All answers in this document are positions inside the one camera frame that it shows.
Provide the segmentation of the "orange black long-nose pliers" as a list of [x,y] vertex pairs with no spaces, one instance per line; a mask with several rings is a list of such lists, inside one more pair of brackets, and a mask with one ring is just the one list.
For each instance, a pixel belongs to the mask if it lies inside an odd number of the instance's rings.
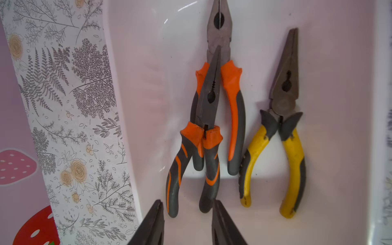
[[199,209],[208,213],[219,189],[220,166],[218,147],[223,137],[215,125],[221,83],[221,46],[218,46],[209,63],[196,72],[197,91],[192,104],[193,118],[181,130],[181,148],[173,160],[166,181],[166,210],[175,218],[179,212],[179,189],[185,170],[194,161],[197,171],[206,169],[205,183]]

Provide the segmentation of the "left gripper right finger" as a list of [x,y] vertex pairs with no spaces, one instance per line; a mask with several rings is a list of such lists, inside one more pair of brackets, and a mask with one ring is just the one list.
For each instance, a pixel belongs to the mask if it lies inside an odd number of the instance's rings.
[[214,200],[212,209],[212,244],[247,245],[222,202]]

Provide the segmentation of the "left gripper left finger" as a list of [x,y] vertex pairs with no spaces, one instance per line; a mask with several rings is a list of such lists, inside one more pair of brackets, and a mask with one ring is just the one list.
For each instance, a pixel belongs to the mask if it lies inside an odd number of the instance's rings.
[[165,222],[163,211],[162,201],[156,200],[128,245],[163,245]]

